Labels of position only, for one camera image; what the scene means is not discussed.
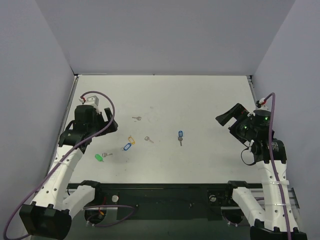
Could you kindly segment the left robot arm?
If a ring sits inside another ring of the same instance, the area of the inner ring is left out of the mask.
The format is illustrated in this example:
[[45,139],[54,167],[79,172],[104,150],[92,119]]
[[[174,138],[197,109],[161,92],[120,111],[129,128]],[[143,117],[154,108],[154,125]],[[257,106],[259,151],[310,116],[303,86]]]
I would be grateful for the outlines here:
[[71,176],[94,137],[114,133],[118,124],[114,111],[105,108],[107,119],[96,104],[78,105],[72,120],[60,135],[56,156],[44,182],[30,204],[23,204],[19,216],[29,235],[63,240],[68,235],[73,218],[88,203],[99,205],[103,193],[98,182],[90,181],[65,197]]

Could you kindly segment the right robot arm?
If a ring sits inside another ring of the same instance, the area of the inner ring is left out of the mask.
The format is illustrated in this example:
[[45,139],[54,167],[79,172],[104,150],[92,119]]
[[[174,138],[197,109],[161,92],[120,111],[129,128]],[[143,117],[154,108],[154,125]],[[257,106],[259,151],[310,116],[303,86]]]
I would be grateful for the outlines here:
[[286,149],[284,143],[274,137],[272,111],[260,103],[249,112],[237,103],[215,119],[221,126],[235,119],[229,132],[242,144],[248,143],[253,165],[261,177],[263,206],[245,181],[229,181],[231,187],[223,192],[224,201],[237,204],[246,217],[250,239],[306,240],[307,234],[299,229],[290,202]]

